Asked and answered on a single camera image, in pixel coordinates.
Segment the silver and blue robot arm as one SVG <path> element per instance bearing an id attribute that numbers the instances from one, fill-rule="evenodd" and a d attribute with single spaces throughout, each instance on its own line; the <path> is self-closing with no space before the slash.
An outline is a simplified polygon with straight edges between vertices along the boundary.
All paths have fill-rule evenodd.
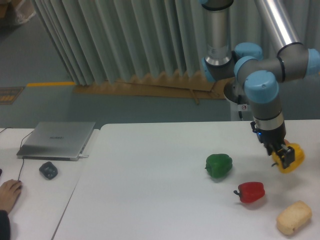
<path id="1" fill-rule="evenodd" d="M 234 77 L 224 94 L 232 102 L 249 105 L 251 129 L 282 173 L 295 170 L 304 160 L 297 144 L 285 141 L 286 127 L 279 95 L 280 83 L 315 75 L 320 54 L 306 48 L 294 29 L 281 0 L 257 0 L 276 57 L 265 59 L 257 44 L 243 42 L 231 48 L 231 0 L 202 0 L 206 20 L 206 56 L 201 60 L 210 82 Z"/>

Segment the dark sleeved forearm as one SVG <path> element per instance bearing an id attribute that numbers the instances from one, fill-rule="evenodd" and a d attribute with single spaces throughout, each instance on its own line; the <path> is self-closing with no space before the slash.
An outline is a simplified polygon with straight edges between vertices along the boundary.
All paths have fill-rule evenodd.
<path id="1" fill-rule="evenodd" d="M 0 240 L 11 239 L 11 227 L 8 213 L 5 210 L 0 211 Z"/>

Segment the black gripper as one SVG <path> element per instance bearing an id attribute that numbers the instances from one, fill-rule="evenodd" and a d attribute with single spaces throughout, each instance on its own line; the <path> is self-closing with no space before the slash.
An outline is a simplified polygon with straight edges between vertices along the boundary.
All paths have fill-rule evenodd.
<path id="1" fill-rule="evenodd" d="M 286 126 L 283 122 L 279 127 L 272 130 L 258 128 L 255 121 L 250 123 L 252 132 L 256 134 L 259 142 L 266 148 L 267 154 L 279 151 L 282 167 L 287 169 L 295 161 L 295 150 L 291 146 L 282 146 L 285 144 Z"/>

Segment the person's hand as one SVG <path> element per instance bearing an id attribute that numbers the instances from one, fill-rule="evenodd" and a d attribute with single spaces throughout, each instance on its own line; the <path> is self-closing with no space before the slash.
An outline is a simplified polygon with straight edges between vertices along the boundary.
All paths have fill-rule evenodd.
<path id="1" fill-rule="evenodd" d="M 18 180 L 10 179 L 0 186 L 0 210 L 12 211 L 22 189 L 16 190 Z"/>

